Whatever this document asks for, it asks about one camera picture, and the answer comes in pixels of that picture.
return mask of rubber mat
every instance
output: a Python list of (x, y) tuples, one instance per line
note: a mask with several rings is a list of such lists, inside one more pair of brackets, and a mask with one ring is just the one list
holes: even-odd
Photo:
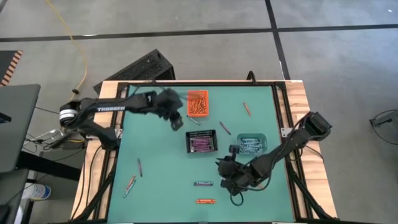
[[(229, 154), (230, 144), (236, 144), (241, 133), (263, 133), (270, 152), (280, 144), (272, 90), (269, 86), (173, 86), (179, 94), (188, 90), (208, 90), (209, 115), (196, 118), (201, 125), (187, 119), (186, 101), (179, 109), (184, 125), (172, 131), (169, 121), (154, 114), (126, 113), (124, 132), (108, 223), (135, 222), (293, 222), (292, 204), (284, 161), (279, 161), (267, 189), (243, 192), (244, 203), (234, 206), (229, 193), (220, 187), (216, 158)], [(158, 87), (140, 87), (137, 92), (161, 91)], [(243, 102), (252, 116), (249, 116)], [(229, 129), (229, 135), (220, 125)], [(185, 133), (214, 129), (218, 151), (187, 154)], [(137, 159), (141, 160), (143, 177), (139, 176)], [(238, 155), (246, 163), (253, 156)], [(124, 198), (132, 175), (137, 180)], [(211, 187), (196, 187), (196, 181), (212, 181)], [(211, 205), (196, 204), (197, 199), (215, 199)], [(240, 202), (240, 196), (233, 198)]]
[(12, 75), (21, 59), (22, 51), (2, 50), (0, 51), (0, 86), (6, 86), (11, 81)]

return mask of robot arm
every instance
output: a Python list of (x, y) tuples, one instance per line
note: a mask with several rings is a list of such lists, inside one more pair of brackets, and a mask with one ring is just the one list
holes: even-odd
[(133, 94), (127, 98), (92, 99), (84, 98), (71, 101), (60, 108), (60, 124), (65, 128), (81, 129), (88, 134), (97, 136), (105, 150), (117, 149), (120, 145), (113, 128), (102, 126), (87, 119), (98, 112), (130, 111), (132, 113), (153, 113), (160, 118), (170, 120), (174, 131), (183, 125), (180, 113), (182, 107), (178, 94), (165, 89), (159, 95), (155, 91)]
[(288, 136), (287, 141), (277, 146), (268, 154), (255, 157), (247, 164), (236, 162), (239, 146), (230, 146), (232, 156), (218, 159), (218, 173), (223, 178), (221, 187), (226, 188), (232, 196), (247, 191), (248, 186), (255, 187), (266, 180), (276, 162), (294, 150), (303, 148), (309, 140), (321, 141), (330, 134), (331, 125), (319, 114), (309, 112), (298, 122), (299, 127)]

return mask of green container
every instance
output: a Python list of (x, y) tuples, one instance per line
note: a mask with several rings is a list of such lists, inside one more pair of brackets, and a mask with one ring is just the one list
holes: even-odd
[(242, 133), (236, 136), (236, 142), (237, 145), (241, 145), (242, 143), (242, 138), (256, 138), (259, 139), (261, 144), (262, 144), (262, 149), (259, 150), (257, 153), (240, 153), (242, 155), (261, 155), (265, 153), (268, 149), (268, 144), (267, 144), (267, 137), (264, 134), (261, 133)]

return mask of gray floor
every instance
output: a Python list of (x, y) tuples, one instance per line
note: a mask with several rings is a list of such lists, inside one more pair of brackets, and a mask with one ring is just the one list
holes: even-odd
[[(270, 27), (263, 0), (84, 0), (53, 3), (76, 34)], [(272, 0), (279, 27), (398, 23), (395, 0)], [(10, 0), (0, 13), (0, 37), (65, 35), (43, 0)], [(321, 143), (338, 216), (343, 220), (398, 223), (398, 149), (378, 139), (368, 119), (397, 108), (398, 29), (281, 33), (292, 79), (304, 80), (311, 109), (333, 125)], [(143, 37), (79, 41), (88, 57), (91, 88), (153, 49), (174, 65), (178, 79), (237, 79), (253, 70), (258, 79), (283, 79), (271, 33)], [(38, 106), (58, 110), (83, 76), (78, 51), (69, 41), (0, 43), (23, 50), (11, 85), (42, 85)], [(54, 114), (35, 111), (29, 132), (59, 127)], [(379, 130), (391, 141), (397, 131)], [(70, 152), (57, 152), (67, 155)], [(31, 223), (66, 221), (69, 192), (35, 204)]]

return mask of orange tray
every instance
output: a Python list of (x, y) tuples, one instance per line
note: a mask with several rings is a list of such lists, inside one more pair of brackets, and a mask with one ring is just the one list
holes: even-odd
[(209, 115), (209, 92), (207, 90), (188, 90), (187, 115), (192, 118)]

